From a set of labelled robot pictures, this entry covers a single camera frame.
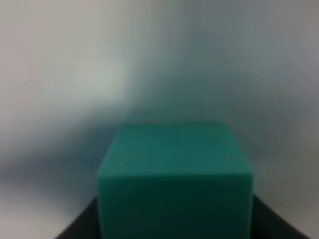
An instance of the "black base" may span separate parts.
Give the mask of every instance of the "black base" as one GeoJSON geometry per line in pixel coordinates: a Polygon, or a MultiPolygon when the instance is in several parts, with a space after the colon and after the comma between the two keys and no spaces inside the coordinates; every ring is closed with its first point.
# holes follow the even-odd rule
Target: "black base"
{"type": "MultiPolygon", "coordinates": [[[[57,237],[57,239],[100,238],[96,199],[57,237]]],[[[289,225],[255,196],[251,239],[309,239],[309,237],[289,225]]]]}

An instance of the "teal cube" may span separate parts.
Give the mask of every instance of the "teal cube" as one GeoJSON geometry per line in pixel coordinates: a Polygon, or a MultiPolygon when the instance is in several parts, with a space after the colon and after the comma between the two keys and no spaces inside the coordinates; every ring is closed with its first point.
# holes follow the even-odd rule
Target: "teal cube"
{"type": "Polygon", "coordinates": [[[223,123],[121,127],[97,175],[103,239],[248,239],[253,173],[223,123]]]}

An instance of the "cube top face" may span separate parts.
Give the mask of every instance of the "cube top face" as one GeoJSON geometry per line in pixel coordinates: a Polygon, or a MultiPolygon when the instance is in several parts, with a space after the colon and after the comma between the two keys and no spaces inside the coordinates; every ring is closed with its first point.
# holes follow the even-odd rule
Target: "cube top face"
{"type": "Polygon", "coordinates": [[[120,127],[98,177],[252,175],[224,123],[157,123],[120,127]]]}

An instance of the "cube front face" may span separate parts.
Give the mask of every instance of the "cube front face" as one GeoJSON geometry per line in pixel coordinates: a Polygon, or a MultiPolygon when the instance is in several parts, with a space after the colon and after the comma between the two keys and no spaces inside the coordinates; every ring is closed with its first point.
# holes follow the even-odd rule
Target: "cube front face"
{"type": "Polygon", "coordinates": [[[251,175],[100,178],[104,239],[248,239],[251,175]]]}
{"type": "Polygon", "coordinates": [[[104,239],[249,238],[253,176],[229,131],[224,124],[177,126],[138,125],[119,131],[98,174],[104,239]],[[149,147],[145,139],[153,141],[149,147]],[[135,143],[126,147],[130,141],[135,143]],[[199,144],[192,153],[190,142],[195,141],[199,144]],[[162,162],[165,155],[170,158],[162,162]],[[185,158],[186,166],[181,158],[171,164],[180,155],[191,160],[185,158]]]}

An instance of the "white backdrop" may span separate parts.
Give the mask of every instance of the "white backdrop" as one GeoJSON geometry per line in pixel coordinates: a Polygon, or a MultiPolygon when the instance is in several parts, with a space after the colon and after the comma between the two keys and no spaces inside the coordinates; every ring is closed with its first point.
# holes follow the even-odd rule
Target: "white backdrop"
{"type": "Polygon", "coordinates": [[[319,238],[318,13],[314,0],[2,0],[0,236],[69,224],[119,122],[221,119],[257,194],[319,238]]]}

